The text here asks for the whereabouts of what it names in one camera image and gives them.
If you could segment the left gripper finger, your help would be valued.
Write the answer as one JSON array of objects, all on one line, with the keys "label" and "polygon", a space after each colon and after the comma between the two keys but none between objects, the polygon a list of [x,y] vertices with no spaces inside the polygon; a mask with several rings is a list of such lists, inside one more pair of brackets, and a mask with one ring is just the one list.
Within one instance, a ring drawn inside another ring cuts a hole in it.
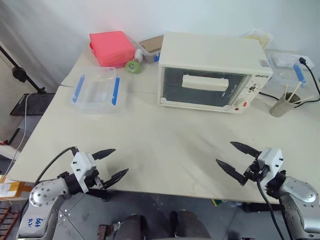
[{"label": "left gripper finger", "polygon": [[127,169],[121,170],[121,171],[113,174],[109,180],[103,182],[103,188],[108,189],[111,186],[115,185],[117,182],[119,182],[126,175],[126,173],[128,171],[129,171],[129,169],[127,168]]},{"label": "left gripper finger", "polygon": [[114,148],[100,150],[98,152],[93,153],[92,157],[94,160],[101,160],[103,158],[106,158],[107,156],[109,156],[110,154],[112,154],[115,151],[116,151],[116,149],[114,149]]}]

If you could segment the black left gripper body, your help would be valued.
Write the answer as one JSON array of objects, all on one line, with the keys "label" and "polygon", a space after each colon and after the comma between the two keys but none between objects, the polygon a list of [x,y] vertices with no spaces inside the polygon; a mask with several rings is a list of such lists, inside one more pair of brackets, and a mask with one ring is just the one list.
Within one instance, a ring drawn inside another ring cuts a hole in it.
[{"label": "black left gripper body", "polygon": [[93,170],[88,176],[85,177],[84,183],[88,189],[87,195],[100,198],[102,200],[108,200],[109,194],[107,190],[103,188],[103,185],[99,179],[98,170]]}]

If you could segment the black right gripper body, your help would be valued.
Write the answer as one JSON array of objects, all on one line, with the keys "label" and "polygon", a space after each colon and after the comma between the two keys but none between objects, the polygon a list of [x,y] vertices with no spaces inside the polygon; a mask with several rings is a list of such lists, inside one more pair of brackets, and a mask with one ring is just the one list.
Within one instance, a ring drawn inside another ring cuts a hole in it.
[{"label": "black right gripper body", "polygon": [[244,186],[248,180],[262,183],[262,180],[266,177],[269,171],[269,166],[263,161],[259,161],[256,157],[252,164],[249,165],[243,173],[244,180],[240,183],[240,185]]}]

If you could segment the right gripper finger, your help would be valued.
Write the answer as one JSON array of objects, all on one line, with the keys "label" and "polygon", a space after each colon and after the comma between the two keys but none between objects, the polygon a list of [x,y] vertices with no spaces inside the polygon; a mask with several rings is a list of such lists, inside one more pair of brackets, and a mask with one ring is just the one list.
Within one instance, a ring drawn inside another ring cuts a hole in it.
[{"label": "right gripper finger", "polygon": [[237,150],[241,151],[242,153],[250,155],[254,158],[257,158],[261,154],[259,150],[256,150],[253,147],[241,142],[231,141],[230,144],[232,144]]},{"label": "right gripper finger", "polygon": [[230,164],[228,164],[224,161],[221,161],[219,159],[216,159],[215,161],[217,162],[217,164],[222,168],[222,170],[225,173],[227,173],[229,176],[231,176],[232,178],[237,180],[241,186],[245,185],[245,183],[247,182],[247,179],[244,175],[237,172],[234,167],[232,167]]}]

